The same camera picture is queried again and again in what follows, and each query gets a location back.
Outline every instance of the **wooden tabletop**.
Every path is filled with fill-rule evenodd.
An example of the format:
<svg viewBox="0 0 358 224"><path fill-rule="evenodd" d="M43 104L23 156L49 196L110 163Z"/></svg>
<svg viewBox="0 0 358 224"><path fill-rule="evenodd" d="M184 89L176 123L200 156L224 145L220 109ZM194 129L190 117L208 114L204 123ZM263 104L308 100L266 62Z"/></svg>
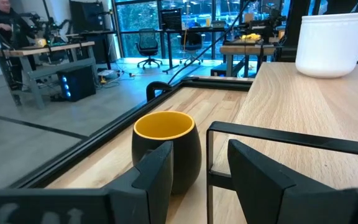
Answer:
<svg viewBox="0 0 358 224"><path fill-rule="evenodd" d="M358 66L348 76L306 77L294 63L263 63L250 92L182 88L155 111L176 110L194 117L203 164L190 190L171 198L167 223L206 223L205 134L213 121L358 141ZM102 187L132 167L127 128L63 174L48 188ZM337 189L358 187L358 156L216 134L214 170L229 173L227 140L245 144L292 169ZM237 195L214 188L215 223L245 223Z"/></svg>
<svg viewBox="0 0 358 224"><path fill-rule="evenodd" d="M91 46L91 45L94 45L93 41L81 43L81 46L83 47ZM59 50L73 49L81 46L80 44L66 44L62 46L51 47L50 50L54 52ZM5 56L7 57L22 57L27 55L34 55L34 54L41 54L41 53L48 53L48 52L49 49L47 47L40 49L39 47L36 46L25 47L22 50L4 50Z"/></svg>
<svg viewBox="0 0 358 224"><path fill-rule="evenodd" d="M271 43L278 42L278 38L271 37ZM245 40L237 39L233 41L234 43L244 43ZM275 48L272 47L273 45L265 45L264 46L264 55L273 55ZM233 45L223 45L219 51L222 54L242 54L242 55L259 55L260 54L260 45L248 45L248 46L233 46Z"/></svg>

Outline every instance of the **workbench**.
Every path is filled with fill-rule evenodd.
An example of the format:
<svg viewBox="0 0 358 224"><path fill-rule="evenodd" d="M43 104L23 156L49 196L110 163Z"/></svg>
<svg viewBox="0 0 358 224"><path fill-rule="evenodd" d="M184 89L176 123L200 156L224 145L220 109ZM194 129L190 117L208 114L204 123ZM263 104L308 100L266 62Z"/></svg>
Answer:
<svg viewBox="0 0 358 224"><path fill-rule="evenodd" d="M226 56L226 63L227 63L227 70L226 76L232 77L233 76L233 56L234 55L245 55L245 77L248 77L248 64L249 64L249 57L250 55L258 56L258 64L257 64L257 72L262 64L262 61L265 61L265 56L273 55L275 52L274 43L280 41L277 37L269 38L270 44L263 45L263 53L261 51L262 45L255 44L255 45L223 45L219 51ZM235 44L252 44L249 40L237 39L233 40L232 43Z"/></svg>
<svg viewBox="0 0 358 224"><path fill-rule="evenodd" d="M7 58L8 57L19 57L20 58L23 72L25 75L24 77L25 77L25 79L27 79L27 81L29 83L29 91L28 92L9 89L11 91L11 95L12 95L13 100L15 101L16 105L19 106L21 104L19 95L30 93L34 97L37 107L39 109L44 109L45 104L44 104L44 101L42 100L42 94L39 90L36 80L39 78L42 78L42 77L47 77L47 76L53 75L59 71L66 70L66 69L72 68L72 67L92 66L93 75L95 76L95 78L97 78L98 74L96 72L96 62L95 62L94 55L93 55L93 49L91 47L92 45L94 45L94 42L83 42L81 44L65 44L65 45L54 46L54 47L51 47L50 49L48 49L46 47L40 48L40 47L33 46L33 47L24 47L20 50L3 50L4 55ZM82 59L82 60L77 60L76 49L80 48L80 47L83 47L84 49L87 50L88 58ZM62 63L59 65L42 67L42 68L36 69L35 71L32 70L28 56L38 55L38 54L42 54L42 53L49 53L50 51L56 52L56 51L60 51L60 50L69 50L71 52L72 60L70 61L70 63ZM9 77L11 75L11 72L10 72L9 64L7 63L7 59L2 56L1 51L0 51L0 68L1 68L1 71L2 71L6 81L7 81L7 84L9 86L7 77Z"/></svg>
<svg viewBox="0 0 358 224"><path fill-rule="evenodd" d="M88 149L91 149L90 144L95 145L98 139L96 145L99 146L91 154L74 162L76 153L80 157L78 153L84 150L77 148L67 158L59 158L37 178L44 178L45 183L59 171L57 178L47 181L47 188L103 187L132 167L132 118L136 120L151 111L182 111L196 121L203 165L190 190L185 195L171 197L167 223L206 223L205 143L206 131L213 121L358 141L358 65L351 74L337 79L310 78L297 72L294 63L279 62L263 63L255 80L216 77L213 82L212 78L205 77L208 87L206 81L200 81L204 78L185 81L186 85L182 84L181 88L134 108L108 126L109 131L104 130L104 135L83 143L83 147L88 144ZM335 189L358 187L357 155L219 133L214 135L213 141L212 170L216 172L230 174L228 139L238 139ZM215 223L246 222L234 191L214 187L213 210Z"/></svg>

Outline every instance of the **wooden table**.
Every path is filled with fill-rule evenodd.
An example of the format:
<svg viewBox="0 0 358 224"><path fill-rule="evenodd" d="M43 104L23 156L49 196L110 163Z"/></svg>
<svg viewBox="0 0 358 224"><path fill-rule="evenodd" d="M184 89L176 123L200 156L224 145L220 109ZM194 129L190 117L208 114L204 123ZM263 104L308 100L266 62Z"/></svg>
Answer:
<svg viewBox="0 0 358 224"><path fill-rule="evenodd" d="M279 38L276 37L271 37L269 38L269 42L270 43L276 43L280 41ZM249 43L249 40L242 40L242 39L237 39L233 41L236 44L244 44L245 42ZM275 52L275 48L273 47L273 44L270 45L264 45L264 53L263 56L260 57L261 55L261 45L248 45L248 46L244 46L244 45L239 45L239 46L235 46L235 45L223 45L219 51L224 54L227 58L227 70L226 70L226 76L227 77L232 77L233 75L233 55L245 55L245 65L244 67L246 68L244 70L245 72L245 77L248 76L248 63L249 63L249 57L250 55L257 55L258 56L258 66L257 66L257 72L259 70L260 65L262 64L262 61L264 60L264 56L267 55L273 55Z"/></svg>
<svg viewBox="0 0 358 224"><path fill-rule="evenodd" d="M51 47L50 48L51 52L56 52L59 50L70 50L72 56L72 60L70 61L70 63L61 63L55 66L38 68L34 71L30 65L29 57L32 55L49 53L50 51L48 48L46 47L39 48L39 47L31 46L31 47L24 47L23 49L20 50L3 50L5 57L3 57L2 52L0 51L0 68L2 74L4 75L7 86L10 86L11 83L13 82L11 78L11 69L9 68L10 63L8 57L19 58L19 60L21 61L24 77L25 79L27 79L27 82L29 83L30 92L22 92L20 90L12 91L11 89L9 89L11 91L12 98L16 103L16 105L17 106L21 105L19 95L30 93L34 97L37 107L39 109L44 109L45 104L44 101L42 100L42 95L40 93L36 80L42 77L47 77L56 74L58 71L66 70L68 68L73 68L73 67L91 66L93 75L97 79L98 74L96 72L96 61L93 55L93 49L92 49L93 45L94 42L89 41L89 42L83 42L81 43L81 45L66 44L66 45ZM86 51L88 52L88 58L77 60L76 49L79 47L84 47L86 49Z"/></svg>
<svg viewBox="0 0 358 224"><path fill-rule="evenodd" d="M205 134L213 121L228 121L358 141L358 66L346 77L323 80L297 72L293 63L264 63L250 92L182 88L155 111L183 111L194 117L203 147L203 165L192 188L171 198L167 223L206 223ZM48 188L102 187L132 166L131 130L52 182ZM227 141L216 134L213 169L229 173ZM336 189L358 187L358 156L238 138L286 166ZM214 188L214 222L245 223L237 195Z"/></svg>

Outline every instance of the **black metal frame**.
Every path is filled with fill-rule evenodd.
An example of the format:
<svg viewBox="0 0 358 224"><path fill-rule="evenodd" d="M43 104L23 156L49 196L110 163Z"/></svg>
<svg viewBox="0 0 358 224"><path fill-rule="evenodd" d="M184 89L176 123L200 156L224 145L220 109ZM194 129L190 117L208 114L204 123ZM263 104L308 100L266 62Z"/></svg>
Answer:
<svg viewBox="0 0 358 224"><path fill-rule="evenodd" d="M99 149L121 131L135 123L143 115L147 114L165 100L174 95L183 87L209 88L232 91L249 91L252 81L238 80L213 80L207 78L184 77L172 85L169 91L163 91L159 96L143 102L128 112L122 114L114 121L105 125L87 139L57 155L44 165L19 179L10 188L38 188L45 187L60 177L86 156Z"/></svg>
<svg viewBox="0 0 358 224"><path fill-rule="evenodd" d="M206 192L207 192L207 223L213 223L213 187L234 190L230 174L212 170L214 165L214 133L235 134L249 138L313 147L329 151L358 155L358 142L344 139L327 138L309 134L292 133L267 128L245 126L241 124L215 121L206 133Z"/></svg>

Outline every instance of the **person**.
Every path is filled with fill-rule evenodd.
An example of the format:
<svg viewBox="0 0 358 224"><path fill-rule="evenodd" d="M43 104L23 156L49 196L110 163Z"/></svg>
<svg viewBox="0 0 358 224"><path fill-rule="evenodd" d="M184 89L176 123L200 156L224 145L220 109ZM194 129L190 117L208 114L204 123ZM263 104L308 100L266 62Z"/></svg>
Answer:
<svg viewBox="0 0 358 224"><path fill-rule="evenodd" d="M12 27L19 27L20 31L13 32ZM15 48L30 46L27 37L35 38L30 26L23 18L11 7L10 0L0 0L0 43L8 43ZM32 70L35 70L35 61L33 56L28 57ZM18 57L9 58L11 62L12 77L7 77L11 90L21 90L22 88L22 64Z"/></svg>

